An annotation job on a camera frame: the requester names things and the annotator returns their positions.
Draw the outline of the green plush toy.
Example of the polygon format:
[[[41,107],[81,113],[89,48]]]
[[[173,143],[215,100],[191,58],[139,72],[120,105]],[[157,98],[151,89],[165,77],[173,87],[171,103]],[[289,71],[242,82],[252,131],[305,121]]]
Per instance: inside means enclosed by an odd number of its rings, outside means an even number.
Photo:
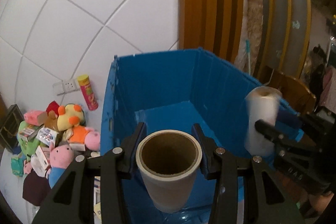
[[[35,154],[37,147],[40,145],[40,140],[36,138],[37,134],[33,134],[33,137],[26,141],[21,138],[21,132],[25,129],[38,131],[39,127],[28,124],[26,121],[22,121],[18,128],[17,139],[22,150],[22,154],[25,155],[27,162],[31,160],[31,156]]]

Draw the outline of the yellow orange duck plush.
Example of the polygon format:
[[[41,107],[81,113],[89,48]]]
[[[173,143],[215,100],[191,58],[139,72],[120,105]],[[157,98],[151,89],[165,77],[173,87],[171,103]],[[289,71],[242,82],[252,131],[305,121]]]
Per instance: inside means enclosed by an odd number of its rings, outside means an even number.
[[[85,122],[82,107],[77,104],[69,103],[66,106],[59,106],[58,114],[57,127],[59,131],[83,125]]]

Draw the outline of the white pink carton box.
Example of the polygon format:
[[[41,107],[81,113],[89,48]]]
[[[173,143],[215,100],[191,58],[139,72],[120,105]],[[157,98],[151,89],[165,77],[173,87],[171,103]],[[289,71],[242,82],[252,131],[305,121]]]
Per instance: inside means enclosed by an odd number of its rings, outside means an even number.
[[[48,170],[50,167],[50,150],[49,147],[41,147],[40,145],[36,148],[35,154],[44,170]]]

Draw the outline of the pink yellow snack canister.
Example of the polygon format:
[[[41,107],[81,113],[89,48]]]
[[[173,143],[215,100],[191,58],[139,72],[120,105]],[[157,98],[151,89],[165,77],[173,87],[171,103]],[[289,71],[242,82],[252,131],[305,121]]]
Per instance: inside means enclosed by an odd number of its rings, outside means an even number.
[[[98,102],[93,92],[89,76],[80,75],[77,77],[77,81],[83,94],[86,105],[88,107],[88,110],[90,111],[96,110],[98,108]]]

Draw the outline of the wooden chair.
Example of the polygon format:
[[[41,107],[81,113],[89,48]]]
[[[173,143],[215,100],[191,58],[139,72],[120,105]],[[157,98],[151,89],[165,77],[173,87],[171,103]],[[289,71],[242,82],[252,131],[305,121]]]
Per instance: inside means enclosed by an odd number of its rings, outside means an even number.
[[[306,114],[314,111],[316,97],[299,79],[265,66],[261,71],[260,82],[279,90],[296,112]]]

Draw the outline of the teal wet wipes pack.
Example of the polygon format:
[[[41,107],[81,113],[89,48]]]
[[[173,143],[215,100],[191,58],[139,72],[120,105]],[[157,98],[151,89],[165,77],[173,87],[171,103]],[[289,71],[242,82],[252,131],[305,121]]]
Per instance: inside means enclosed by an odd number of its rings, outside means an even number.
[[[23,177],[24,175],[24,160],[20,157],[11,158],[11,170],[13,175]]]

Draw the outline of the blue plastic storage crate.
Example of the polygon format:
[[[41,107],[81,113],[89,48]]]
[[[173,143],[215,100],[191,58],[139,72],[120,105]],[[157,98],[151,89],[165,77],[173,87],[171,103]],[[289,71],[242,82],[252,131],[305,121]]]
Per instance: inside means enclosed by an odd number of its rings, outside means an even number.
[[[236,157],[251,158],[244,143],[248,132],[247,94],[261,83],[213,53],[167,51],[116,57],[109,70],[101,122],[101,155],[134,133],[139,122],[147,135],[160,130],[191,134],[198,123],[207,137]],[[276,129],[299,141],[297,113],[280,100]],[[155,208],[135,171],[122,182],[131,223],[205,223],[214,199],[215,180],[197,171],[184,208],[167,214]]]

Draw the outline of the brown bear plush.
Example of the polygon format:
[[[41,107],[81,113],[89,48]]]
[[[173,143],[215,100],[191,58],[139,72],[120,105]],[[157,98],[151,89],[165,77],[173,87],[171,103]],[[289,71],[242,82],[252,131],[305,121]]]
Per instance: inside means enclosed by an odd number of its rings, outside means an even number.
[[[56,115],[56,113],[51,110],[49,113],[48,113],[48,117],[44,123],[44,126],[46,128],[49,128],[51,130],[54,130],[56,132],[59,131],[58,129],[58,116]]]

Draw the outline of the pink tissue pack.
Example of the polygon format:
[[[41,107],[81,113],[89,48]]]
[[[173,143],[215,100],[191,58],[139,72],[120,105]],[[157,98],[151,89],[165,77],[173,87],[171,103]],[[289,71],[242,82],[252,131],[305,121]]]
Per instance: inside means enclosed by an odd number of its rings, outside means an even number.
[[[23,116],[28,124],[35,126],[41,126],[48,118],[47,112],[40,110],[30,110],[26,112]]]

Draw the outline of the beige tape roll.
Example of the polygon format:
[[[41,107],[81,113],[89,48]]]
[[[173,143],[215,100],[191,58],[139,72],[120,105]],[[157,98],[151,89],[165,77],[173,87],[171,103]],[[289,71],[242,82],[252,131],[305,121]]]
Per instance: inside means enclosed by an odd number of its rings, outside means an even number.
[[[185,206],[202,156],[199,142],[183,131],[156,131],[139,143],[136,164],[158,210],[175,213]]]

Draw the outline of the black gift box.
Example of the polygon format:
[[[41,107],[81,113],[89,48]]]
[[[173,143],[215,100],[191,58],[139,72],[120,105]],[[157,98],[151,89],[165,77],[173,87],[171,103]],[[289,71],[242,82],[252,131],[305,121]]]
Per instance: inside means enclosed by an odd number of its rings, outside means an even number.
[[[17,133],[22,121],[24,117],[17,104],[11,105],[6,116],[1,118],[1,146],[10,152],[18,146]]]

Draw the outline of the white blue sachet pack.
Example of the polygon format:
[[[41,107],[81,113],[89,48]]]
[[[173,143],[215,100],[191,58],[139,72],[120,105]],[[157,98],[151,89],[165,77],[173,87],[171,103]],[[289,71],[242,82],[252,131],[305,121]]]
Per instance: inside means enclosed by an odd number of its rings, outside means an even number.
[[[47,146],[50,146],[51,143],[56,146],[58,134],[59,133],[57,131],[54,131],[48,127],[42,127],[37,133],[37,139]]]

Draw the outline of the dark maroon cloth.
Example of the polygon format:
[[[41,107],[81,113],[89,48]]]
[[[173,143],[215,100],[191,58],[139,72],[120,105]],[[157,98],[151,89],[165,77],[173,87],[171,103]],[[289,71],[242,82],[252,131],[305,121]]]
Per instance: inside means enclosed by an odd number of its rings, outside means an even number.
[[[22,197],[34,206],[41,206],[50,190],[49,181],[32,170],[24,179]]]

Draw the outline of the pink pig plush blue shirt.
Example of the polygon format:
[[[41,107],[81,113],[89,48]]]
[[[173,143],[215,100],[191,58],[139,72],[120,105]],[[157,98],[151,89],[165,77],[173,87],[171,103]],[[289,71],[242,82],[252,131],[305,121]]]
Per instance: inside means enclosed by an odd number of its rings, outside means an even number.
[[[49,181],[52,189],[58,182],[64,171],[74,160],[74,151],[68,145],[60,145],[55,147],[54,143],[50,143],[50,168],[46,173],[46,178]]]

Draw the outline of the white wall socket panel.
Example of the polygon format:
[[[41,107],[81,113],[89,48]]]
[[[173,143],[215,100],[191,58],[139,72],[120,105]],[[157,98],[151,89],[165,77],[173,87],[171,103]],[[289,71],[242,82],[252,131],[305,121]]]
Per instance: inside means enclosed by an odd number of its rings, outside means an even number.
[[[78,82],[75,79],[60,81],[52,85],[53,93],[56,96],[76,92],[79,90]]]

